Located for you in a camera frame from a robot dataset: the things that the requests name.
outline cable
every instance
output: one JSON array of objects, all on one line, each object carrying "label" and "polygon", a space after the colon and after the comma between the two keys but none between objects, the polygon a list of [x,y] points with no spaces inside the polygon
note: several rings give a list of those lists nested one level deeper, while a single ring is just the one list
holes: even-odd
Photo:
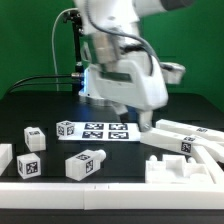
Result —
[{"label": "cable", "polygon": [[139,41],[144,46],[146,52],[149,55],[154,56],[158,60],[158,62],[159,62],[159,59],[158,59],[158,56],[156,55],[156,52],[154,51],[154,49],[152,48],[152,46],[145,39],[143,39],[143,38],[141,38],[139,36],[136,36],[136,35],[132,35],[132,34],[128,34],[128,33],[122,33],[122,32],[119,32],[119,31],[114,31],[114,30],[110,30],[110,29],[105,29],[105,28],[99,27],[92,20],[92,17],[90,15],[89,0],[86,0],[85,10],[86,10],[86,14],[87,14],[87,18],[88,18],[89,22],[91,23],[91,25],[95,29],[97,29],[97,30],[99,30],[99,31],[101,31],[103,33],[107,33],[107,34],[111,34],[111,35],[116,35],[116,36],[122,36],[122,37],[128,37],[128,38],[131,38],[131,39],[134,39],[134,40]]},{"label": "cable", "polygon": [[23,87],[23,86],[37,86],[37,85],[74,85],[76,84],[75,82],[43,82],[43,83],[24,83],[24,84],[19,84],[16,86],[12,86],[11,88],[9,88],[7,90],[7,92],[5,93],[5,96],[10,94],[13,90]]},{"label": "cable", "polygon": [[16,86],[16,85],[19,85],[19,84],[22,84],[24,82],[28,82],[28,81],[34,80],[34,79],[55,79],[55,78],[56,79],[58,79],[58,78],[71,78],[71,75],[45,75],[45,76],[39,75],[39,76],[31,76],[31,77],[28,77],[28,78],[25,78],[25,79],[22,79],[22,80],[16,82],[13,86]]},{"label": "cable", "polygon": [[22,80],[16,82],[11,87],[9,87],[8,90],[6,91],[5,95],[7,95],[10,92],[11,89],[16,88],[16,86],[19,86],[24,82],[28,82],[28,81],[31,81],[31,80],[34,80],[34,79],[59,79],[59,78],[71,78],[71,75],[57,75],[57,76],[55,76],[55,75],[45,75],[45,76],[32,76],[32,77],[29,77],[29,78],[25,78],[25,79],[22,79]]},{"label": "cable", "polygon": [[55,46],[54,46],[54,39],[55,39],[55,30],[58,24],[59,19],[61,18],[61,16],[66,13],[69,12],[71,10],[77,10],[77,8],[70,8],[70,9],[66,9],[64,11],[62,11],[56,18],[55,22],[54,22],[54,26],[52,29],[52,35],[51,35],[51,45],[52,45],[52,55],[53,55],[53,61],[54,61],[54,71],[55,74],[58,75],[58,68],[57,68],[57,60],[56,60],[56,56],[55,56]]}]

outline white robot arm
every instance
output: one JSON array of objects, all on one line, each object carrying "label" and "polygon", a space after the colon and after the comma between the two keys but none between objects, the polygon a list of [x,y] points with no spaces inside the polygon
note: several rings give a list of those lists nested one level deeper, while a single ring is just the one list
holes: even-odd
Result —
[{"label": "white robot arm", "polygon": [[167,103],[165,82],[178,83],[185,68],[161,63],[140,37],[137,23],[142,16],[189,6],[194,0],[74,1],[94,49],[84,45],[83,55],[90,65],[80,96],[98,104],[112,102],[121,118],[126,106],[134,107],[140,130],[149,130],[152,111]]}]

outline black table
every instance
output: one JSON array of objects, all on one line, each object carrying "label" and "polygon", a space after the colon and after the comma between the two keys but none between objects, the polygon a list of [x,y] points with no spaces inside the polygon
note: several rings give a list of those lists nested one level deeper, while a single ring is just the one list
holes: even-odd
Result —
[{"label": "black table", "polygon": [[[136,114],[130,109],[130,122]],[[153,125],[159,119],[178,121],[215,130],[224,130],[224,114],[199,95],[170,94],[168,105],[156,110]],[[13,144],[13,161],[0,178],[1,182],[76,183],[65,177],[65,159],[90,149],[103,148],[107,158],[101,170],[81,183],[144,183],[145,160],[155,154],[161,159],[165,150],[139,142],[58,141],[56,123],[118,122],[112,108],[80,103],[70,92],[12,93],[0,101],[0,143]],[[41,158],[41,177],[23,180],[17,174],[16,156],[29,153],[24,129],[39,127],[47,139],[47,150],[37,152]],[[224,211],[195,210],[0,210],[2,223],[224,223]]]}]

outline white block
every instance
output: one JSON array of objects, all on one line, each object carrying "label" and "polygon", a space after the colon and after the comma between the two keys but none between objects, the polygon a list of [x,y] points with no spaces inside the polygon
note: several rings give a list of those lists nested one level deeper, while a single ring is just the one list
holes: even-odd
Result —
[{"label": "white block", "polygon": [[192,156],[198,163],[204,163],[216,184],[224,184],[224,172],[203,146],[194,146]]},{"label": "white block", "polygon": [[220,185],[108,184],[85,189],[85,209],[224,209]]},{"label": "white block", "polygon": [[83,184],[0,183],[0,208],[84,209]]},{"label": "white block", "polygon": [[75,124],[71,121],[62,121],[56,124],[57,136],[72,136],[75,134]]},{"label": "white block", "polygon": [[100,169],[100,163],[106,158],[103,150],[85,150],[65,161],[66,176],[80,181]]},{"label": "white block", "polygon": [[141,133],[140,142],[189,156],[192,156],[193,146],[204,146],[215,161],[224,163],[224,147],[196,136],[152,128],[148,132]]},{"label": "white block", "polygon": [[40,128],[28,127],[24,129],[24,137],[26,145],[31,152],[46,150],[45,135]]},{"label": "white block", "polygon": [[17,156],[17,169],[23,179],[40,176],[40,158],[35,153]]},{"label": "white block", "polygon": [[0,144],[0,176],[12,160],[12,145]]},{"label": "white block", "polygon": [[181,155],[163,155],[163,161],[146,161],[145,181],[150,184],[214,184],[205,164],[187,163]]},{"label": "white block", "polygon": [[221,144],[224,142],[223,132],[208,128],[182,124],[163,119],[156,122],[156,128],[183,135],[198,135],[210,141],[216,141],[217,143],[221,142]]}]

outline black cable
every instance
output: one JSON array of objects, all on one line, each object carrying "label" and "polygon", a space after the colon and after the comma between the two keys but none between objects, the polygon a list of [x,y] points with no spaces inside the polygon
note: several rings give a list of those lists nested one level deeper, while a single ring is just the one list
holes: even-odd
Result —
[{"label": "black cable", "polygon": [[5,96],[10,94],[13,90],[20,88],[20,87],[24,87],[24,86],[37,86],[37,85],[55,85],[55,84],[59,84],[59,85],[74,85],[74,84],[79,84],[78,82],[43,82],[43,83],[24,83],[24,84],[19,84],[16,86],[12,86],[10,87],[6,93]]},{"label": "black cable", "polygon": [[34,79],[52,79],[52,78],[54,78],[54,79],[57,79],[57,78],[71,78],[71,75],[38,75],[38,76],[31,76],[31,77],[28,77],[28,78],[25,78],[25,79],[22,79],[22,80],[16,82],[13,86],[16,86],[16,85],[19,85],[21,83],[28,82],[28,81],[31,81],[31,80],[34,80]]}]

